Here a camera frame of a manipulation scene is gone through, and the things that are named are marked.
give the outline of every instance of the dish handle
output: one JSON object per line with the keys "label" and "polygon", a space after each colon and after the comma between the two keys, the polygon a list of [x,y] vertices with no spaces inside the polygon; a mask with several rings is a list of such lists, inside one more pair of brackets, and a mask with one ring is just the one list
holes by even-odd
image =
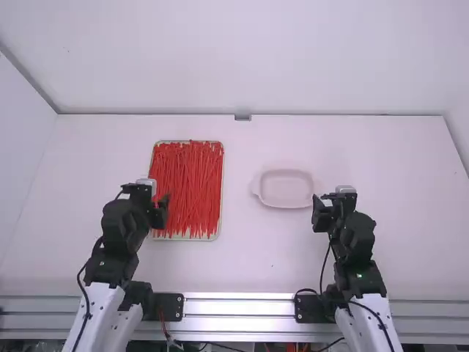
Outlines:
{"label": "dish handle", "polygon": [[262,172],[258,172],[251,181],[249,188],[251,189],[252,194],[261,197],[261,178]]}

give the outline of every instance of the small bracket on wall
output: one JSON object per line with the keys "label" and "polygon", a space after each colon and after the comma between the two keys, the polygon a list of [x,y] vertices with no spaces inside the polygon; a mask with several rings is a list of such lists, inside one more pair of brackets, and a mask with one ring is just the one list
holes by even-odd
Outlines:
{"label": "small bracket on wall", "polygon": [[235,121],[251,121],[251,114],[248,113],[237,113],[234,114]]}

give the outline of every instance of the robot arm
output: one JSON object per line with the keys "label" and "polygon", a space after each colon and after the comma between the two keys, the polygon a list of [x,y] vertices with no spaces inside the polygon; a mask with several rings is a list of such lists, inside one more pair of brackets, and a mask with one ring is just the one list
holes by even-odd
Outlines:
{"label": "robot arm", "polygon": [[85,270],[84,292],[78,313],[64,345],[67,352],[125,351],[131,334],[152,302],[147,282],[133,282],[139,264],[137,251],[150,229],[166,226],[169,198],[158,207],[152,202],[156,182],[140,179],[122,186],[120,194],[103,209],[101,227]]}
{"label": "robot arm", "polygon": [[402,352],[394,328],[386,287],[372,260],[374,222],[355,210],[353,187],[314,195],[314,232],[327,232],[334,263],[333,285],[322,294],[352,352]]}

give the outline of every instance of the black bracket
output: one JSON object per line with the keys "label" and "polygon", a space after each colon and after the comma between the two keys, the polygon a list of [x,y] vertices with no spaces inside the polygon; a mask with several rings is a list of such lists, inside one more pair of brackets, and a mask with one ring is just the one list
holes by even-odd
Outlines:
{"label": "black bracket", "polygon": [[297,295],[294,298],[295,320],[299,324],[333,323],[333,318],[327,319],[326,308],[317,295]]}
{"label": "black bracket", "polygon": [[184,295],[181,293],[153,293],[152,309],[144,320],[160,321],[160,312],[165,321],[181,321],[184,309]]}

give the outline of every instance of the red cable tie bundle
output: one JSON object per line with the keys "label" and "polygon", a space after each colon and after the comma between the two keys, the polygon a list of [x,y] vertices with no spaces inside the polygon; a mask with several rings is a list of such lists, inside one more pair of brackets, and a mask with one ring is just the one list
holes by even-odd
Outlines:
{"label": "red cable tie bundle", "polygon": [[162,142],[153,148],[149,178],[156,179],[155,202],[170,194],[165,230],[157,238],[202,238],[217,233],[224,149],[220,142]]}

